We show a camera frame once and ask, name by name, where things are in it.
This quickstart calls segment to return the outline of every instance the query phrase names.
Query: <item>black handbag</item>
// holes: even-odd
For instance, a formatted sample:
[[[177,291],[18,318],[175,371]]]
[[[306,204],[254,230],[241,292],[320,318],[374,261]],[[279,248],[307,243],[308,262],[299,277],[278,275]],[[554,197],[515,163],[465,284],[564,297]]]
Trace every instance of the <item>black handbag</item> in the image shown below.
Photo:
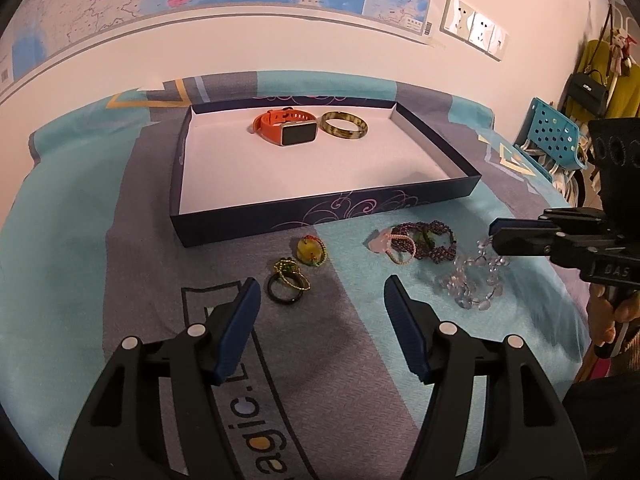
[[[567,97],[576,101],[582,108],[597,118],[602,118],[607,113],[607,104],[609,103],[609,89],[607,88],[607,82],[609,79],[609,71],[611,70],[611,50],[609,49],[607,73],[604,76],[599,70],[592,70],[591,65],[593,64],[593,59],[595,58],[598,49],[602,46],[604,31],[607,28],[607,23],[609,22],[609,45],[611,45],[613,43],[613,7],[611,5],[609,6],[609,12],[607,13],[607,18],[604,21],[604,26],[600,31],[598,45],[593,51],[590,62],[588,62],[587,66],[584,67],[583,72],[577,72],[569,78],[569,85],[567,89]],[[591,74],[594,72],[597,72],[600,75],[600,83],[591,77]]]

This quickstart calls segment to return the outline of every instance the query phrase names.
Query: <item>shallow box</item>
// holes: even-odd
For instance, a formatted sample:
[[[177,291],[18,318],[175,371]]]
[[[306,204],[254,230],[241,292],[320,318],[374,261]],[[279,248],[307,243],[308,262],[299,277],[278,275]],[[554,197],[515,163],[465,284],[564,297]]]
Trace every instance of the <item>shallow box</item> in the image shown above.
[[[339,110],[369,131],[276,146],[258,115],[291,106]],[[255,98],[188,108],[174,161],[170,215],[185,247],[468,196],[478,171],[400,103],[361,98]]]

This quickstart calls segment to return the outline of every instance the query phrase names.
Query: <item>watch face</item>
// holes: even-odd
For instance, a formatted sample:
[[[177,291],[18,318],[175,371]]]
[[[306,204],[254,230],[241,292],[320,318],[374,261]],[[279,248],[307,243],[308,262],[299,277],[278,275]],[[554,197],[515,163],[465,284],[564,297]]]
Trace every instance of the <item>watch face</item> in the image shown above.
[[[300,124],[282,125],[282,145],[292,146],[315,140],[318,132],[318,124],[315,121]]]

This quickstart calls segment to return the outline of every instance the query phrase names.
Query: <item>yellow garment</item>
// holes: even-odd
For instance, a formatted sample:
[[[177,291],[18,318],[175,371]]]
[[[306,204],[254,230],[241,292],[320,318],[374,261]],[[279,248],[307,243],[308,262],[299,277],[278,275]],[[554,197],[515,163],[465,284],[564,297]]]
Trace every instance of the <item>yellow garment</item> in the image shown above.
[[[592,40],[587,44],[587,47],[582,53],[582,59],[578,66],[578,72],[583,72],[587,63],[593,56],[594,50],[598,40]],[[591,63],[591,70],[598,70],[591,74],[591,78],[601,83],[600,74],[604,74],[607,70],[607,63],[609,62],[609,43],[603,41],[600,44],[596,55]],[[613,81],[613,72],[609,73],[609,80],[607,81],[607,87],[610,88]],[[607,109],[607,119],[617,119],[622,117],[640,117],[640,66],[633,65],[631,67],[631,74],[628,77],[620,76],[616,87],[614,88],[611,101],[609,102],[609,108]],[[568,98],[566,103],[565,115],[567,117],[573,117],[576,121],[581,123],[587,123],[592,119],[595,119],[594,115],[582,108],[573,99]]]

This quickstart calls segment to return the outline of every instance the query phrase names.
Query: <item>purple beaded bracelet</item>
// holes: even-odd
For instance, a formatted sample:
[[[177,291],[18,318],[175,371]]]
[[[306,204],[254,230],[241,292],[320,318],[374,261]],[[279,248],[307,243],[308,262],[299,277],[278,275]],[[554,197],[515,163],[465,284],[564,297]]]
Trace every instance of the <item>purple beaded bracelet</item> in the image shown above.
[[[424,237],[424,240],[416,240],[415,242],[415,258],[417,260],[430,258],[434,263],[439,264],[445,260],[453,261],[456,258],[456,237],[453,235],[451,228],[446,224],[443,224],[439,220],[434,220],[428,224],[426,222],[407,222],[394,227],[391,234],[409,236],[411,232],[418,232]],[[430,243],[428,233],[436,235],[449,233],[449,247],[436,246]],[[413,247],[406,240],[392,240],[391,246],[401,253],[413,252]]]

